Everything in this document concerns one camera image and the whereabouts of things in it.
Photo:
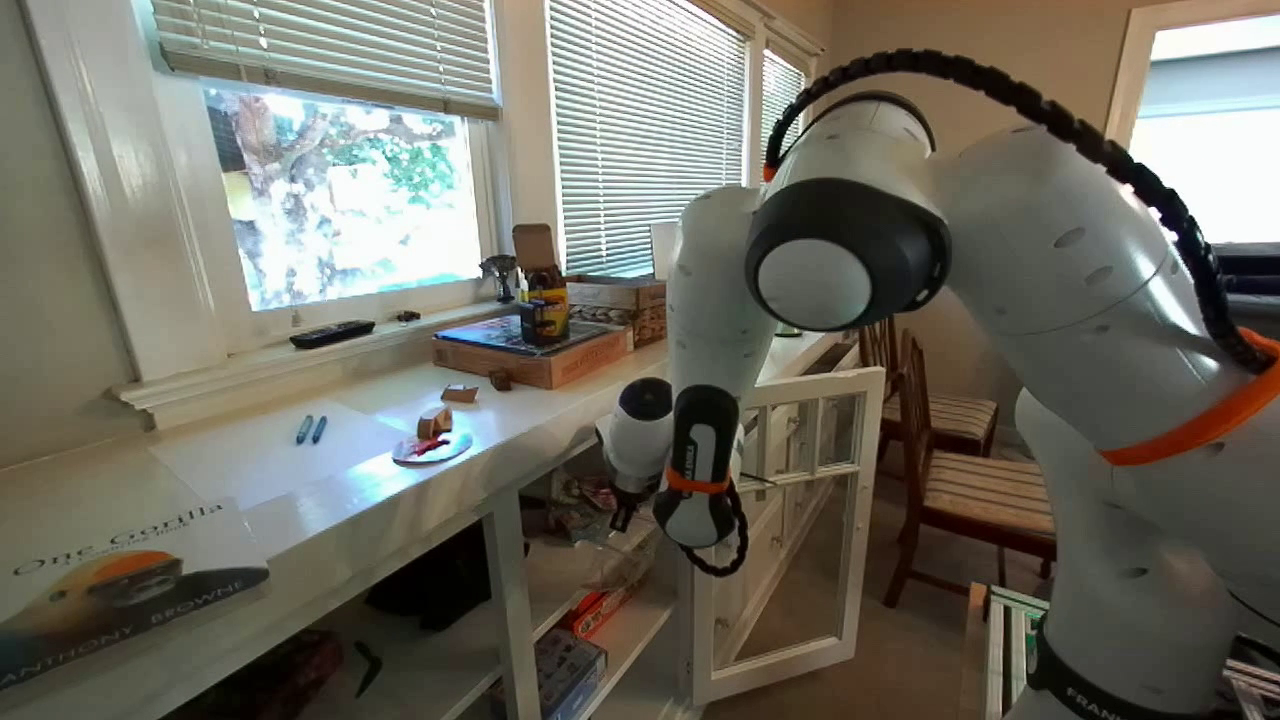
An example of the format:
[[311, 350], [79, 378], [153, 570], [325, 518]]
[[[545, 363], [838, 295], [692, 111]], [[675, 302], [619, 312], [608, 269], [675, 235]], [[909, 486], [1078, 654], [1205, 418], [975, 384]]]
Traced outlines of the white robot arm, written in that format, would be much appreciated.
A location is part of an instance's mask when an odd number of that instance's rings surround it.
[[856, 58], [783, 104], [754, 189], [684, 204], [669, 372], [598, 426], [623, 487], [702, 560], [748, 531], [732, 454], [767, 337], [956, 293], [1020, 378], [1061, 582], [1020, 720], [1217, 720], [1235, 641], [1280, 611], [1280, 356], [1122, 145], [933, 49]]

